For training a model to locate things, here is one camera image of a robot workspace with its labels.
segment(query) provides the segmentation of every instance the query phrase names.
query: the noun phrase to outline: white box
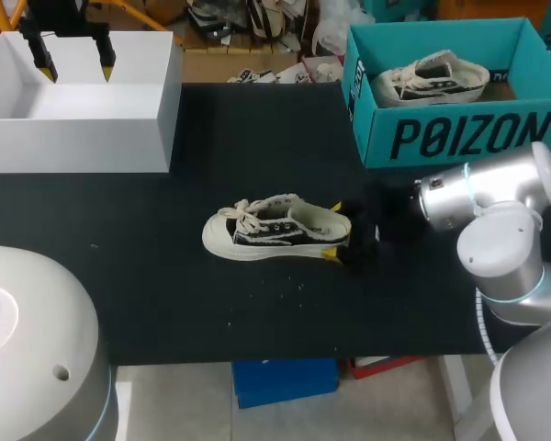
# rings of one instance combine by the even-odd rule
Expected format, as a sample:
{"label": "white box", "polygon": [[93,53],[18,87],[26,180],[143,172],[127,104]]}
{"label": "white box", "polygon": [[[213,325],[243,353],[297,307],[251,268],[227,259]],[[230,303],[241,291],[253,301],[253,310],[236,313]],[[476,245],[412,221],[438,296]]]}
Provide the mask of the white box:
{"label": "white box", "polygon": [[0,173],[167,172],[183,55],[171,32],[110,32],[107,83],[91,38],[43,34],[51,83],[18,32],[0,35]]}

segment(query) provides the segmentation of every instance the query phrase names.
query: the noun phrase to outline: black table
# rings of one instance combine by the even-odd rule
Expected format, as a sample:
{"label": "black table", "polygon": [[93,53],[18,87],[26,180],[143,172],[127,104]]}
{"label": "black table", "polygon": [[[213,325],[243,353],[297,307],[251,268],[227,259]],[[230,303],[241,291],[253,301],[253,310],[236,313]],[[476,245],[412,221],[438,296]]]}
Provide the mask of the black table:
{"label": "black table", "polygon": [[[80,279],[119,365],[482,352],[455,233],[384,245],[361,276],[202,245],[205,220],[239,199],[294,192],[330,206],[367,178],[338,85],[185,85],[170,175],[0,175],[0,245]],[[551,260],[551,209],[543,246]],[[532,331],[488,325],[498,350]]]}

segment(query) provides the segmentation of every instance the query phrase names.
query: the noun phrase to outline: tiled floor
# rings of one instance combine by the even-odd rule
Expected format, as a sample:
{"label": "tiled floor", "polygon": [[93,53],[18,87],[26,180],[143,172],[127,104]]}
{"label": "tiled floor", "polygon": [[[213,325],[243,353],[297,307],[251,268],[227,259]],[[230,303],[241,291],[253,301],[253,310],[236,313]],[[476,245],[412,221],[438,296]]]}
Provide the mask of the tiled floor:
{"label": "tiled floor", "polygon": [[332,394],[246,410],[232,393],[229,363],[121,367],[118,389],[121,420],[129,408],[118,441],[453,439],[434,360],[345,376]]}

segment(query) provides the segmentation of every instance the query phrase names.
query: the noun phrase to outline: black and white sneaker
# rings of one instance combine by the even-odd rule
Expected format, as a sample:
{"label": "black and white sneaker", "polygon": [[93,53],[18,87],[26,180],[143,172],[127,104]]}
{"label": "black and white sneaker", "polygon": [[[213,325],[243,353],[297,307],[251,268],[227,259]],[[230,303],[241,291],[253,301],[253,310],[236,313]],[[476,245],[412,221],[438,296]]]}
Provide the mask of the black and white sneaker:
{"label": "black and white sneaker", "polygon": [[451,51],[438,51],[381,73],[372,90],[379,107],[469,103],[479,98],[488,81],[485,67],[461,60]]}
{"label": "black and white sneaker", "polygon": [[220,209],[206,222],[202,242],[211,253],[231,260],[295,255],[327,258],[346,245],[351,222],[342,214],[310,205],[297,195],[279,195]]}

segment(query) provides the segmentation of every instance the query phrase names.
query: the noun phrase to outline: white plastic bag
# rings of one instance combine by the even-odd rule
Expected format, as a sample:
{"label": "white plastic bag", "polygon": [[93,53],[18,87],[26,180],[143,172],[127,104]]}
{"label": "white plastic bag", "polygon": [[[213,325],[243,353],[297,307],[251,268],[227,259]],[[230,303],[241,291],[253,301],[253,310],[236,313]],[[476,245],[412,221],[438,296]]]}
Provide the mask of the white plastic bag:
{"label": "white plastic bag", "polygon": [[335,55],[345,55],[347,32],[351,25],[368,25],[376,20],[364,11],[358,0],[320,0],[319,25],[314,29],[312,53],[317,43]]}

